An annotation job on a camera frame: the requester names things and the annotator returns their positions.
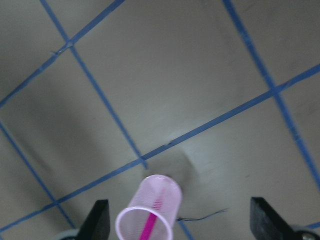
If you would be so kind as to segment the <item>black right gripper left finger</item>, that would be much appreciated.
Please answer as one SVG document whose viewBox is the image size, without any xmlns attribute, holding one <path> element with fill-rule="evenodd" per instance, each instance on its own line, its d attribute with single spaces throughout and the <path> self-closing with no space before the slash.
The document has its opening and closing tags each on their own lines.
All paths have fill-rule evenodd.
<svg viewBox="0 0 320 240">
<path fill-rule="evenodd" d="M 110 206 L 107 199 L 97 200 L 80 228 L 65 230 L 57 240 L 108 240 L 111 232 Z"/>
</svg>

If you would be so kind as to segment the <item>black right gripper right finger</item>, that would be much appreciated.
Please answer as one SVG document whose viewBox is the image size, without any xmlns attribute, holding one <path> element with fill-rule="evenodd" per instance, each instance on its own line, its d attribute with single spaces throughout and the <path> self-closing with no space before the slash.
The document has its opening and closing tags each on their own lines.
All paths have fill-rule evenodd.
<svg viewBox="0 0 320 240">
<path fill-rule="evenodd" d="M 250 230 L 256 240 L 318 240 L 309 227 L 289 225 L 263 198 L 250 199 Z"/>
</svg>

